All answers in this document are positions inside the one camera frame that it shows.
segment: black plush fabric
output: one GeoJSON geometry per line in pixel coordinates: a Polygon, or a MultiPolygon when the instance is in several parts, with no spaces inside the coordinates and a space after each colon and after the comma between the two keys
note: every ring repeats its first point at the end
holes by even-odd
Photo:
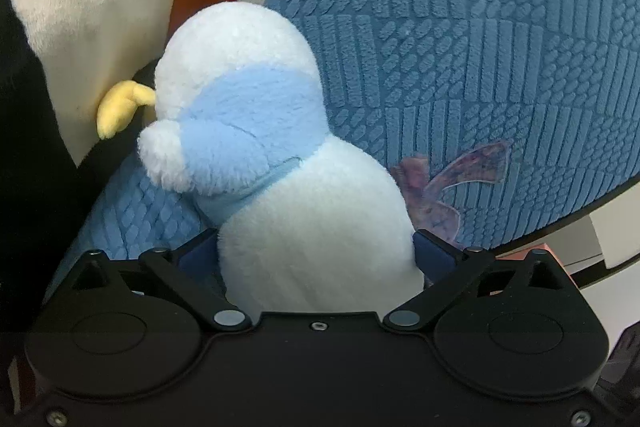
{"type": "Polygon", "coordinates": [[[11,333],[29,328],[82,224],[82,193],[42,65],[11,0],[0,0],[0,364],[10,362],[19,345],[11,333]]]}

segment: plush penguin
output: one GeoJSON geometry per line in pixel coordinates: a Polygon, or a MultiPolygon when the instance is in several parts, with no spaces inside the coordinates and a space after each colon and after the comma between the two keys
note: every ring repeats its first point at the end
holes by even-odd
{"type": "Polygon", "coordinates": [[[331,134],[316,59],[291,22],[242,2],[202,10],[170,39],[155,97],[140,159],[219,229],[226,297],[254,321],[383,316],[422,291],[402,194],[331,134]]]}

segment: white surface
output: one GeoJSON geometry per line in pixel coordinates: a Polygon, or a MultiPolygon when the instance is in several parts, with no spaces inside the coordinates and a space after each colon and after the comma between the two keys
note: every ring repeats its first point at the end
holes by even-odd
{"type": "Polygon", "coordinates": [[[639,210],[640,184],[636,184],[590,214],[607,268],[640,252],[639,210]]]}
{"type": "Polygon", "coordinates": [[[612,350],[623,330],[640,321],[640,262],[582,290],[609,335],[612,350]]]}
{"type": "Polygon", "coordinates": [[[575,273],[602,260],[598,236],[590,216],[581,217],[577,221],[513,251],[530,248],[540,243],[548,245],[569,273],[575,273]]]}

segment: dark blue gripper pad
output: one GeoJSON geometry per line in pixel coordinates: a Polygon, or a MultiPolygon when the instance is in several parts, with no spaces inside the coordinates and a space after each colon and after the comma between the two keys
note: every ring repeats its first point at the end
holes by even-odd
{"type": "Polygon", "coordinates": [[[420,232],[414,233],[415,264],[424,274],[424,286],[429,287],[456,269],[456,259],[440,245],[420,232]]]}
{"type": "Polygon", "coordinates": [[[334,133],[388,168],[424,160],[434,180],[503,144],[502,177],[439,183],[422,212],[463,245],[532,232],[639,170],[640,0],[267,5],[316,53],[334,133]]]}

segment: silver screw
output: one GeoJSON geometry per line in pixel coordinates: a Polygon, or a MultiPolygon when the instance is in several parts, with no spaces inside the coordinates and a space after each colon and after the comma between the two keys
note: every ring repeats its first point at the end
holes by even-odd
{"type": "Polygon", "coordinates": [[[591,414],[588,411],[578,411],[571,418],[571,427],[587,427],[591,423],[591,414]]]}
{"type": "Polygon", "coordinates": [[[239,326],[244,322],[246,315],[238,310],[222,310],[213,315],[213,320],[220,326],[239,326]]]}
{"type": "Polygon", "coordinates": [[[420,322],[420,315],[409,310],[398,310],[389,315],[389,321],[396,326],[408,328],[420,322]]]}
{"type": "Polygon", "coordinates": [[[66,415],[61,411],[51,411],[47,414],[47,423],[51,427],[65,427],[67,422],[66,415]]]}
{"type": "Polygon", "coordinates": [[[324,322],[312,322],[311,329],[314,331],[326,331],[329,329],[329,325],[324,322]]]}

